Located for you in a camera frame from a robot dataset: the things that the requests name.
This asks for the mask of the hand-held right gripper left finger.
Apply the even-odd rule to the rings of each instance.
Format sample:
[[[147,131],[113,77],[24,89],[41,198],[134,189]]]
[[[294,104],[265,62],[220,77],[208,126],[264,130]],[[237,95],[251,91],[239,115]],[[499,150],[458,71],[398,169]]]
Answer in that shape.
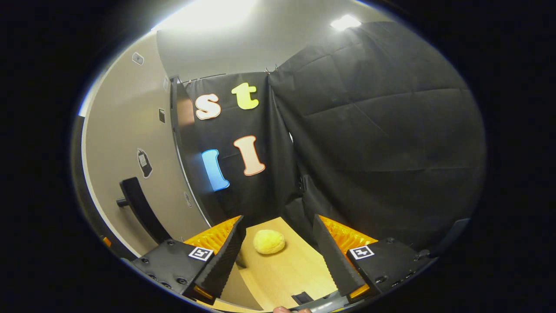
[[[213,305],[221,297],[246,236],[243,215],[192,238],[164,240],[130,268],[176,296]]]

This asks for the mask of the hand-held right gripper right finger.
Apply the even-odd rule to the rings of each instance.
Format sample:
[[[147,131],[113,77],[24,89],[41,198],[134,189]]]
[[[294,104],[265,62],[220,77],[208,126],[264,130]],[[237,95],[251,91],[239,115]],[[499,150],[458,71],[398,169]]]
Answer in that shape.
[[[319,214],[312,233],[339,295],[350,304],[381,297],[431,265],[427,251],[391,237],[373,239]]]

